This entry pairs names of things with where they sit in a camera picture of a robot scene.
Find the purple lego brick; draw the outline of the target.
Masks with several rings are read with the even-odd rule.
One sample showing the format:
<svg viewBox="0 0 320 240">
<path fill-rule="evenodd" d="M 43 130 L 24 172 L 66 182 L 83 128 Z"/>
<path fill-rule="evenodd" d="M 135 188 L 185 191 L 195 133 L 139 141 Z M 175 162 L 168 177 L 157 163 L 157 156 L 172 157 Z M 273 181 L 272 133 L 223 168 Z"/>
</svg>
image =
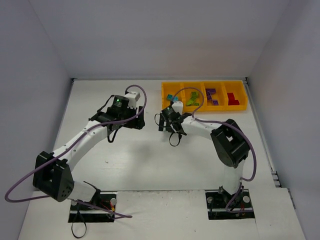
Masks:
<svg viewBox="0 0 320 240">
<path fill-rule="evenodd" d="M 213 106 L 218 106 L 219 105 L 219 101 L 217 99 L 212 99 L 211 103 Z"/>
</svg>

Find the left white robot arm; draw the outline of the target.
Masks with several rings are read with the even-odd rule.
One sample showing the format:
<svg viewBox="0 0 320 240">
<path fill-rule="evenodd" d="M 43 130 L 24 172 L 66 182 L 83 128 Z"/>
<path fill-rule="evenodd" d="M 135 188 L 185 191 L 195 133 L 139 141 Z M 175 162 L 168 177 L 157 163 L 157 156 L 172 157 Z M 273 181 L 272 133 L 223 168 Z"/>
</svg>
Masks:
<svg viewBox="0 0 320 240">
<path fill-rule="evenodd" d="M 113 103 L 106 111 L 101 108 L 88 120 L 87 125 L 70 141 L 51 153 L 41 152 L 33 175 L 33 186 L 55 199 L 79 200 L 92 203 L 99 198 L 100 190 L 90 183 L 73 179 L 72 171 L 77 163 L 99 142 L 113 143 L 121 128 L 141 130 L 145 126 L 142 106 L 137 106 L 138 92 L 114 95 Z"/>
</svg>

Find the red two-by-four lego brick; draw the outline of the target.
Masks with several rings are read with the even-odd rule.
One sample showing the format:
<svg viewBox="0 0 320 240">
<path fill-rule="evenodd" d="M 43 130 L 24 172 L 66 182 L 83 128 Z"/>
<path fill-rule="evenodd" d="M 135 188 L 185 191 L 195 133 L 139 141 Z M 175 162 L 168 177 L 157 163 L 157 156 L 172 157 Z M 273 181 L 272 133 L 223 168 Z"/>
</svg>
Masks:
<svg viewBox="0 0 320 240">
<path fill-rule="evenodd" d="M 229 106 L 239 106 L 240 105 L 240 102 L 237 100 L 237 99 L 229 99 L 228 100 L 228 105 Z"/>
</svg>

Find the cupcake purple lego piece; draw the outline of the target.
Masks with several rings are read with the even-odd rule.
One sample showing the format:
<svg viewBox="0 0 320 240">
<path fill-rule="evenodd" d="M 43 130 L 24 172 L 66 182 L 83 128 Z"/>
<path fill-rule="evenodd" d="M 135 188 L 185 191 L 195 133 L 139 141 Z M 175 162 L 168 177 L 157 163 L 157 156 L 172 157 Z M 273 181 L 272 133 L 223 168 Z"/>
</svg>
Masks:
<svg viewBox="0 0 320 240">
<path fill-rule="evenodd" d="M 215 88 L 206 88 L 205 91 L 211 95 L 214 95 L 216 93 Z"/>
</svg>

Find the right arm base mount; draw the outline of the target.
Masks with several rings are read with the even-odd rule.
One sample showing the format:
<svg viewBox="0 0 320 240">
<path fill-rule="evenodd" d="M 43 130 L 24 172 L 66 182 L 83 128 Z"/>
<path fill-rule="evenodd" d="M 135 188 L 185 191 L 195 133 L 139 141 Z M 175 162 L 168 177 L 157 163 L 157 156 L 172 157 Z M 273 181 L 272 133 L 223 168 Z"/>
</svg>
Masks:
<svg viewBox="0 0 320 240">
<path fill-rule="evenodd" d="M 207 216 L 210 221 L 213 220 L 241 220 L 254 219 L 255 213 L 248 189 L 245 189 L 228 207 L 227 203 L 230 197 L 224 197 L 217 190 L 206 191 L 205 200 L 207 207 Z"/>
</svg>

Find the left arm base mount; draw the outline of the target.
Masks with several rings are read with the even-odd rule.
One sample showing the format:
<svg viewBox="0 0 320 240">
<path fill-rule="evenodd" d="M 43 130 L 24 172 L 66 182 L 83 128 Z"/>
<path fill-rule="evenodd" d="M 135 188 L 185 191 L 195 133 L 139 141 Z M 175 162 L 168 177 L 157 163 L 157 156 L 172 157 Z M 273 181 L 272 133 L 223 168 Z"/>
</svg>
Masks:
<svg viewBox="0 0 320 240">
<path fill-rule="evenodd" d="M 114 212 L 117 203 L 113 199 L 117 199 L 115 192 L 103 192 L 100 195 L 98 206 Z M 83 220 L 85 223 L 113 223 L 115 217 L 114 214 L 110 214 L 109 212 L 76 203 L 75 205 L 70 205 L 68 223 L 82 223 Z"/>
</svg>

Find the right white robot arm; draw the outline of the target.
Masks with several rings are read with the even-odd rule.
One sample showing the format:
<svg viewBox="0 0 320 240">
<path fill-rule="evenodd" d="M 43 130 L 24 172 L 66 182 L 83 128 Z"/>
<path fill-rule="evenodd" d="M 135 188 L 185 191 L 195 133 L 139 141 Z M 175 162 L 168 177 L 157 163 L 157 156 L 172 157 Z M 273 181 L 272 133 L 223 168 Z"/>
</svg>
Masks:
<svg viewBox="0 0 320 240">
<path fill-rule="evenodd" d="M 178 138 L 194 135 L 211 140 L 218 159 L 224 164 L 221 194 L 232 197 L 240 189 L 243 180 L 243 161 L 252 146 L 237 123 L 196 119 L 191 113 L 179 113 L 172 106 L 159 114 L 159 130 L 178 134 Z"/>
</svg>

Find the small red lego brick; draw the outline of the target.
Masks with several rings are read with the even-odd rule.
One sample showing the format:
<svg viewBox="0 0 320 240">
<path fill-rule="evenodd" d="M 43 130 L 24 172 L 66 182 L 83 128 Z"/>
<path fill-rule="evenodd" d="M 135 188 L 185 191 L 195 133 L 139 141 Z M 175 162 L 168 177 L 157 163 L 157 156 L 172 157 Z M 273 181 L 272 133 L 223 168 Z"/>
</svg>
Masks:
<svg viewBox="0 0 320 240">
<path fill-rule="evenodd" d="M 228 96 L 228 99 L 229 99 L 230 101 L 234 101 L 234 100 L 235 100 L 235 96 L 234 96 L 234 94 L 233 94 L 232 92 L 228 92 L 228 93 L 227 93 L 227 96 Z"/>
</svg>

